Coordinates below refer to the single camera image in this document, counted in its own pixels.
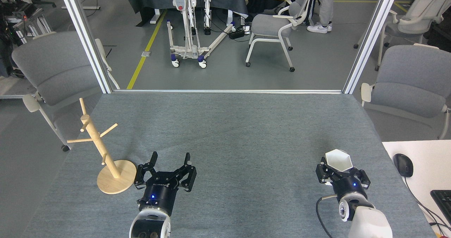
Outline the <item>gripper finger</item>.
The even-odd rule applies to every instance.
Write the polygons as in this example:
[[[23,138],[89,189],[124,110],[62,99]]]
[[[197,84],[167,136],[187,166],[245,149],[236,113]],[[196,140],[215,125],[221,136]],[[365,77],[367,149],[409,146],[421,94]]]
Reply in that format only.
[[[364,189],[369,188],[371,181],[364,170],[352,168],[351,176],[356,177]]]
[[[332,185],[333,182],[337,181],[337,169],[330,166],[324,156],[316,167],[316,174],[321,184]]]
[[[138,190],[146,187],[144,184],[144,176],[145,176],[146,172],[150,171],[152,176],[156,174],[154,166],[156,164],[157,158],[158,158],[157,152],[153,152],[150,161],[148,161],[145,164],[139,164],[137,166],[137,172],[136,172],[136,176],[135,176],[135,180],[134,180],[134,185],[135,185],[135,188],[137,188]]]
[[[178,189],[179,186],[182,186],[186,192],[191,192],[196,175],[196,167],[192,166],[190,153],[187,152],[184,164],[169,175],[169,188]]]

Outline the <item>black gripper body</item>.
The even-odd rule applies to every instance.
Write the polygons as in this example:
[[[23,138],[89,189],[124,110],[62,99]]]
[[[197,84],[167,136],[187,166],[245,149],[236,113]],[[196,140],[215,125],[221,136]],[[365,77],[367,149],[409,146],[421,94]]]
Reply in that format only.
[[[144,195],[138,200],[139,211],[147,206],[159,207],[171,216],[179,180],[175,172],[158,171],[146,181]]]
[[[367,199],[367,194],[359,180],[351,175],[340,176],[337,174],[337,181],[333,182],[333,190],[337,195],[337,201],[340,201],[348,193],[359,193]]]

